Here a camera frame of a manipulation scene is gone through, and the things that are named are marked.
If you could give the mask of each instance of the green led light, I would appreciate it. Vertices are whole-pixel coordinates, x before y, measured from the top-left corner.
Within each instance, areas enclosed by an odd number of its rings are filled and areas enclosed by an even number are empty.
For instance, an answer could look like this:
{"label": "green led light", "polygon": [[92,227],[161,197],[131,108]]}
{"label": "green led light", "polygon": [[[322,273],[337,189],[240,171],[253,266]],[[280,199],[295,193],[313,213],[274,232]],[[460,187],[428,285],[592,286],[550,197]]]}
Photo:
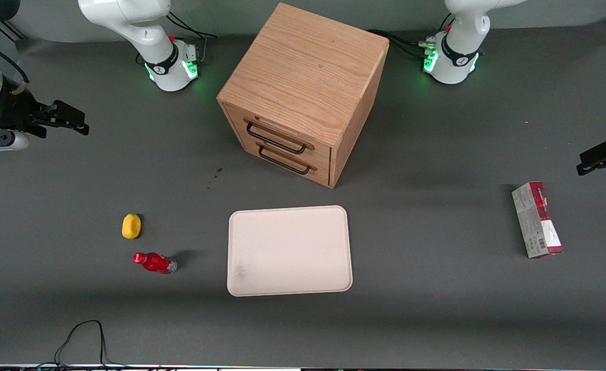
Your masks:
{"label": "green led light", "polygon": [[152,71],[149,70],[147,63],[145,63],[145,69],[147,70],[147,73],[149,74],[149,79],[154,81],[154,76],[152,76]]}
{"label": "green led light", "polygon": [[189,61],[181,61],[181,65],[186,70],[188,77],[196,78],[197,77],[197,63],[189,62]]}
{"label": "green led light", "polygon": [[438,52],[437,51],[433,51],[432,54],[430,54],[430,56],[427,57],[427,61],[424,62],[424,69],[427,72],[433,71],[433,68],[435,66],[435,62],[438,60]]}
{"label": "green led light", "polygon": [[477,55],[474,56],[474,62],[472,62],[472,66],[470,67],[470,72],[474,71],[474,66],[477,65],[477,59],[479,59],[479,53],[477,53]]}

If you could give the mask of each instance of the box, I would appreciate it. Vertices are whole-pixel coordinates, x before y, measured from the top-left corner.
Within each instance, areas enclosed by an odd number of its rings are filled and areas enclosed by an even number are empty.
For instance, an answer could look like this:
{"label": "box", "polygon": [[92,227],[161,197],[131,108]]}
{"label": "box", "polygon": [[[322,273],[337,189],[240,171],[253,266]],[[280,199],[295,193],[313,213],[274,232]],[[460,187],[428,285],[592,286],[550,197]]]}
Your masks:
{"label": "box", "polygon": [[531,181],[512,192],[517,219],[525,238],[527,256],[561,254],[561,242],[548,214],[548,200],[542,181]]}
{"label": "box", "polygon": [[218,103],[246,152],[334,188],[374,104],[388,45],[280,3]]}

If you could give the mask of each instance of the yellow object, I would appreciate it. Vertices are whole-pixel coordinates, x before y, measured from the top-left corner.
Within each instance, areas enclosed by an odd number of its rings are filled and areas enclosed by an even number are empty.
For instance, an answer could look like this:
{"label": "yellow object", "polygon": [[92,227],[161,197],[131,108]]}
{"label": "yellow object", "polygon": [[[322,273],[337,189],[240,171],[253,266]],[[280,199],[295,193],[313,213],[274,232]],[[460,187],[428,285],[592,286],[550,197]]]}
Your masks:
{"label": "yellow object", "polygon": [[133,240],[140,234],[141,221],[136,214],[127,214],[122,222],[122,235],[124,238]]}

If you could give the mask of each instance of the drawer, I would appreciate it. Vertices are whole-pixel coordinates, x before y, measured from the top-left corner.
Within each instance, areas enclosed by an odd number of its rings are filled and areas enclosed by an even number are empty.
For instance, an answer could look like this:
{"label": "drawer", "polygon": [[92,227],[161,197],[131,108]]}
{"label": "drawer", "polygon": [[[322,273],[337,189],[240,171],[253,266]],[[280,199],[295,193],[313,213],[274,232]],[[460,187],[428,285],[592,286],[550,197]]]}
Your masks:
{"label": "drawer", "polygon": [[280,153],[301,160],[305,164],[329,167],[331,161],[329,146],[299,139],[295,133],[283,131],[263,117],[230,104],[223,105],[234,126],[234,131],[244,147],[249,143],[259,141],[263,145],[276,148]]}
{"label": "drawer", "polygon": [[267,160],[268,162],[282,167],[287,171],[298,174],[304,178],[315,181],[322,186],[328,187],[330,180],[330,172],[328,164],[315,165],[304,162],[300,158],[296,158],[290,153],[279,150],[274,146],[270,146],[261,141],[251,141],[246,143],[244,150],[251,155]]}

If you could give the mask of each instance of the drawer handle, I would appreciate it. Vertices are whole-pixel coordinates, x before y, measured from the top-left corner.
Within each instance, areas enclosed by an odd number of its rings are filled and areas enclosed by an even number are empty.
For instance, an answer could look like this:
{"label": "drawer handle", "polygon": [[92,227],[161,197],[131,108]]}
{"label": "drawer handle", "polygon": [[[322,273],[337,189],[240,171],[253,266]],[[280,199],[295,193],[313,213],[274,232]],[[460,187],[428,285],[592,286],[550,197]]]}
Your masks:
{"label": "drawer handle", "polygon": [[271,139],[264,137],[264,136],[260,136],[260,134],[255,133],[254,131],[251,131],[250,128],[253,127],[253,123],[249,122],[248,126],[246,127],[246,130],[248,131],[248,134],[250,134],[251,136],[257,138],[257,139],[261,139],[262,141],[265,141],[266,143],[270,144],[270,145],[274,145],[277,148],[286,150],[287,152],[293,153],[294,155],[300,155],[301,153],[303,153],[303,151],[305,150],[305,148],[307,148],[307,145],[301,146],[301,148],[299,150],[295,150],[293,148],[289,148],[286,145],[281,145],[280,143],[276,142],[276,141],[272,141]]}
{"label": "drawer handle", "polygon": [[264,150],[264,146],[259,146],[259,156],[265,160],[267,160],[268,162],[272,162],[273,164],[279,165],[281,167],[284,167],[285,169],[287,169],[288,171],[293,171],[296,174],[299,175],[305,175],[309,172],[309,169],[311,166],[307,165],[307,167],[305,167],[304,171],[300,171],[299,169],[296,169],[293,166],[289,166],[288,164],[285,164],[284,162],[279,162],[277,161],[275,158],[272,157],[268,157],[267,155],[264,155],[262,152]]}

